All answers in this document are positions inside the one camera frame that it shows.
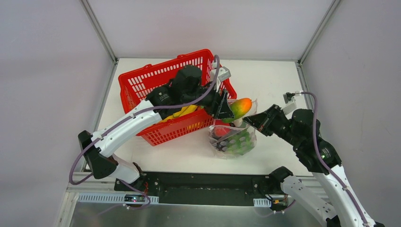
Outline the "red plastic shopping basket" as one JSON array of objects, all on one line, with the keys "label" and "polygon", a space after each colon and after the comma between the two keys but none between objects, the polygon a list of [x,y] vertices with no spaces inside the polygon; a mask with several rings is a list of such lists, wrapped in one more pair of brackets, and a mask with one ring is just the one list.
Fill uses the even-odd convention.
[{"label": "red plastic shopping basket", "polygon": [[[186,65],[197,66],[202,70],[201,84],[204,86],[210,81],[210,70],[215,63],[214,56],[208,49],[198,50],[192,53],[179,55],[173,60],[156,65],[148,64],[142,68],[121,74],[118,77],[121,92],[120,97],[125,113],[137,107],[143,99],[150,100],[155,106],[179,105],[170,91],[171,80],[175,78],[178,70]],[[218,92],[226,89],[228,99],[235,99],[237,93],[230,84],[230,80],[215,85]],[[210,126],[213,117],[206,109],[197,105],[198,109],[190,114],[167,122],[156,123],[137,135],[145,139],[150,145],[156,146],[173,140],[185,134]],[[162,120],[178,112],[177,109],[161,109]]]}]

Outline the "orange green mango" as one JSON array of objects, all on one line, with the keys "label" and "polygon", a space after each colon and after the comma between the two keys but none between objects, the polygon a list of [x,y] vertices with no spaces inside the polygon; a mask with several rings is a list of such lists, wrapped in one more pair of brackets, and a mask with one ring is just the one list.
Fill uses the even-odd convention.
[{"label": "orange green mango", "polygon": [[252,105],[253,105],[252,100],[249,98],[242,98],[242,99],[238,99],[238,100],[234,101],[230,105],[230,108],[234,114],[234,117],[223,119],[222,122],[223,123],[231,123],[235,120],[242,118],[250,111],[250,109],[252,108]]}]

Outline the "red apple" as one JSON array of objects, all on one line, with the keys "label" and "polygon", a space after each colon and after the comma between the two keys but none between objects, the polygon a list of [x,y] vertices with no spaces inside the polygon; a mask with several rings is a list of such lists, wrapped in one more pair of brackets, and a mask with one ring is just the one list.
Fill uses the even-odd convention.
[{"label": "red apple", "polygon": [[230,131],[231,131],[231,129],[224,125],[215,126],[213,129],[214,135],[219,138],[226,136],[227,134],[230,133]]}]

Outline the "clear zip top bag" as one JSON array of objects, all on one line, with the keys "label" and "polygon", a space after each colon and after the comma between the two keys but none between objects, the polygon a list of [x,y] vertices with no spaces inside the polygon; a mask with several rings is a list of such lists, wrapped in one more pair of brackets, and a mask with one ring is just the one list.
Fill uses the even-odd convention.
[{"label": "clear zip top bag", "polygon": [[209,127],[209,143],[217,157],[240,157],[255,147],[255,129],[243,117],[232,122],[215,119]]}]

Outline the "green lettuce head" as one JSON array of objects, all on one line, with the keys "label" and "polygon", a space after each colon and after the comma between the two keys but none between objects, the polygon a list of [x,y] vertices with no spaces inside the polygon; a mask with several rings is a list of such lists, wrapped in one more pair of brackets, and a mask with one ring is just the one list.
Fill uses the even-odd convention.
[{"label": "green lettuce head", "polygon": [[256,144],[255,133],[244,129],[237,134],[228,137],[231,145],[224,153],[234,156],[242,156],[251,151]]}]

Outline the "dark purple grape bunch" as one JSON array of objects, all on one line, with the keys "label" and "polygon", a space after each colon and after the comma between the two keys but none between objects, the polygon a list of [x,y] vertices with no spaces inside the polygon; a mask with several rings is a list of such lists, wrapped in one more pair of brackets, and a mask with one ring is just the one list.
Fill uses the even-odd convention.
[{"label": "dark purple grape bunch", "polygon": [[231,145],[228,138],[219,137],[214,133],[211,135],[209,142],[214,149],[220,152],[226,152]]}]

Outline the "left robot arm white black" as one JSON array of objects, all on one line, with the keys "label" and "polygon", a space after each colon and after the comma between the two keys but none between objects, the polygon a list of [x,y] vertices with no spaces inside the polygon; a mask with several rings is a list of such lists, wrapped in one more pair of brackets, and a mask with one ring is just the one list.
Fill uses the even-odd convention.
[{"label": "left robot arm white black", "polygon": [[95,179],[114,177],[125,181],[132,191],[139,191],[144,186],[144,178],[138,167],[115,155],[126,141],[190,105],[202,106],[214,119],[234,118],[228,104],[228,92],[219,87],[229,78],[229,72],[217,67],[212,74],[213,80],[202,86],[202,71],[193,65],[184,66],[173,79],[153,89],[118,121],[93,133],[82,131],[78,139],[92,176]]}]

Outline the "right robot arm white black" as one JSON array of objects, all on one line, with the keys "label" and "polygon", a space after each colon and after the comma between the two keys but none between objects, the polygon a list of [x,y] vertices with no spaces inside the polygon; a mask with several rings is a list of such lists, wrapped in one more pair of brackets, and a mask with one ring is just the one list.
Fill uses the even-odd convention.
[{"label": "right robot arm white black", "polygon": [[361,205],[332,144],[317,135],[320,122],[308,109],[296,109],[291,119],[278,105],[243,118],[265,136],[277,135],[293,147],[296,157],[321,184],[329,201],[321,199],[281,166],[269,174],[271,192],[284,192],[302,205],[323,227],[382,227]]}]

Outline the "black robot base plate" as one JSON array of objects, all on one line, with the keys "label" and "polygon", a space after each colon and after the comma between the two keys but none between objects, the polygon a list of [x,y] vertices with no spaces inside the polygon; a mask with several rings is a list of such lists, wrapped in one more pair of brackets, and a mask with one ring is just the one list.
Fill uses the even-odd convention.
[{"label": "black robot base plate", "polygon": [[146,171],[131,187],[162,204],[252,206],[255,199],[283,198],[280,182],[269,175],[225,175]]}]

